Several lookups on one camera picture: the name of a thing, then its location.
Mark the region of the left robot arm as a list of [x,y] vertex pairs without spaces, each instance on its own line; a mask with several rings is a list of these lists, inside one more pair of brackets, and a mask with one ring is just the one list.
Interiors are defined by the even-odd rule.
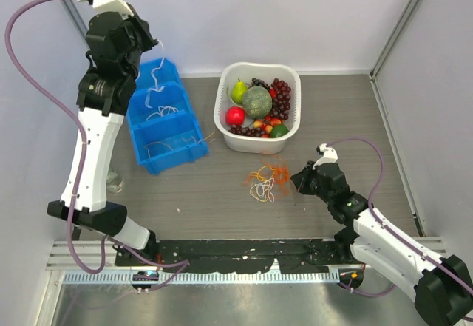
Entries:
[[154,233],[133,221],[125,206],[108,201],[106,181],[115,140],[136,90],[140,59],[157,45],[139,16],[105,12],[86,32],[89,67],[78,85],[78,132],[69,179],[61,198],[47,206],[51,217],[110,236],[132,248],[142,266],[157,257]]

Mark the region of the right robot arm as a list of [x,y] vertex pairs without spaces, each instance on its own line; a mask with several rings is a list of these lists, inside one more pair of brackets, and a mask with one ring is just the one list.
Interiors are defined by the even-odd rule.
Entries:
[[344,229],[333,252],[343,263],[369,265],[403,291],[428,325],[456,325],[472,311],[472,278],[457,256],[429,250],[394,226],[367,198],[353,191],[336,163],[313,161],[291,177],[300,194],[326,203]]

